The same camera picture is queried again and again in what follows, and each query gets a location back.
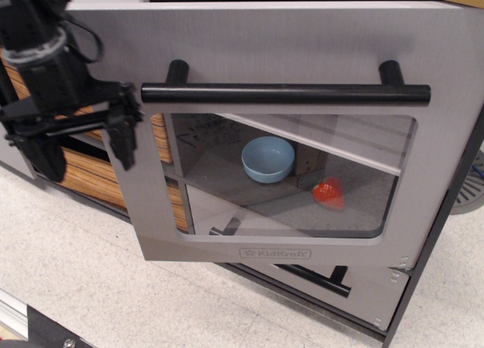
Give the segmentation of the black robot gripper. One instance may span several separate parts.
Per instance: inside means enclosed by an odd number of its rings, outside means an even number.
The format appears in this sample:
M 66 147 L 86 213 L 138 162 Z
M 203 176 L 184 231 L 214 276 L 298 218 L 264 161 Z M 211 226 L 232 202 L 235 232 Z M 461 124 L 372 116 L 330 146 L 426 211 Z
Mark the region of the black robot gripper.
M 135 165 L 135 126 L 142 116 L 133 84 L 95 79 L 66 42 L 5 49 L 4 55 L 31 95 L 4 106 L 1 122 L 8 127 L 8 140 L 41 174 L 62 182 L 67 162 L 54 139 L 94 129 L 107 130 L 110 147 L 124 170 Z M 87 106 L 93 106 L 95 112 L 74 114 Z

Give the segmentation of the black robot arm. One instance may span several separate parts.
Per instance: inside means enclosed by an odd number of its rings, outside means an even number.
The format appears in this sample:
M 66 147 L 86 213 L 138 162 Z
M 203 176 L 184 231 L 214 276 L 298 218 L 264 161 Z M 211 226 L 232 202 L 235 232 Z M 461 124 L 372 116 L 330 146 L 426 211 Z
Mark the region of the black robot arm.
M 66 12 L 70 0 L 1 0 L 1 45 L 6 63 L 17 70 L 29 97 L 1 108 L 6 140 L 53 182 L 67 169 L 59 139 L 105 129 L 124 169 L 135 164 L 136 124 L 141 122 L 134 86 L 91 76 L 88 65 L 104 56 L 94 35 L 93 58 L 79 49 L 70 29 L 90 28 Z

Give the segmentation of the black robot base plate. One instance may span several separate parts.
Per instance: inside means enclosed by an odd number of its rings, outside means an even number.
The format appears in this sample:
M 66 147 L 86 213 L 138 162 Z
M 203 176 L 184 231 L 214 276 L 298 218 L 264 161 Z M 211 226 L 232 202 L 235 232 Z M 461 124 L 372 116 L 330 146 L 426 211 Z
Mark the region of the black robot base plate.
M 37 309 L 27 306 L 28 341 L 40 347 L 93 348 L 87 340 L 66 329 Z

